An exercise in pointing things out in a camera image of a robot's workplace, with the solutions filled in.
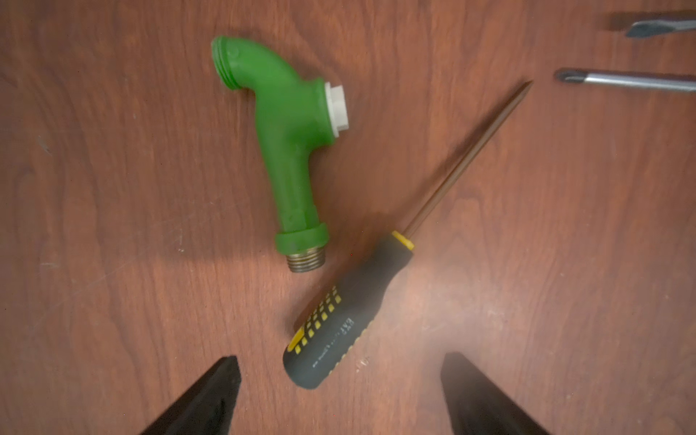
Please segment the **black and yellow handle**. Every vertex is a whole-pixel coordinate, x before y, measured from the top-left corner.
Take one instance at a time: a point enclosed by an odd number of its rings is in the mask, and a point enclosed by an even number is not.
[[[294,383],[313,389],[331,373],[377,315],[392,278],[413,257],[412,249],[410,240],[393,231],[326,294],[283,354]]]

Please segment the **white hex fitting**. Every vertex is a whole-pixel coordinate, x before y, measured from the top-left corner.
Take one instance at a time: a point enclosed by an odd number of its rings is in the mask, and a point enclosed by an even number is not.
[[[348,130],[348,109],[346,109],[346,96],[343,86],[331,87],[329,82],[324,84],[326,91],[326,106],[329,108],[329,119],[333,135],[338,137],[338,132]]]

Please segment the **green plastic faucet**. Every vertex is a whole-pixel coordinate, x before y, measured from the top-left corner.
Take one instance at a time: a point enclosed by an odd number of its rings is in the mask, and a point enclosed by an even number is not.
[[[290,270],[316,269],[324,264],[329,232],[314,205],[308,159],[348,128],[343,87],[303,80],[278,54],[250,40],[219,36],[212,51],[223,83],[256,95],[256,134],[280,219],[276,248]]]

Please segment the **screwdriver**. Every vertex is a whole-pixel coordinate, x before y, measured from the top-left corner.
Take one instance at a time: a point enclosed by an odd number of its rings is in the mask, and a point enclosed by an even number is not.
[[[384,237],[367,261],[343,276],[309,314],[283,353],[285,371],[296,385],[308,390],[318,387],[372,323],[392,278],[413,257],[410,238],[531,86],[529,81],[515,93],[406,229]]]

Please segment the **tool tip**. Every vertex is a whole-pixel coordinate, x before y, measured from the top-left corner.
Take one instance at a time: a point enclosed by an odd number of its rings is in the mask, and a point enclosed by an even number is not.
[[[587,73],[579,70],[558,70],[554,75],[564,83],[583,83],[587,78]]]
[[[631,28],[626,32],[627,38],[649,38],[656,35],[664,35],[674,31],[672,26],[665,24],[659,20],[639,21],[633,23]]]
[[[529,92],[529,90],[532,88],[532,85],[534,84],[533,81],[529,80],[528,82],[524,83],[522,87],[517,91],[517,97],[518,98],[524,98],[525,95]]]

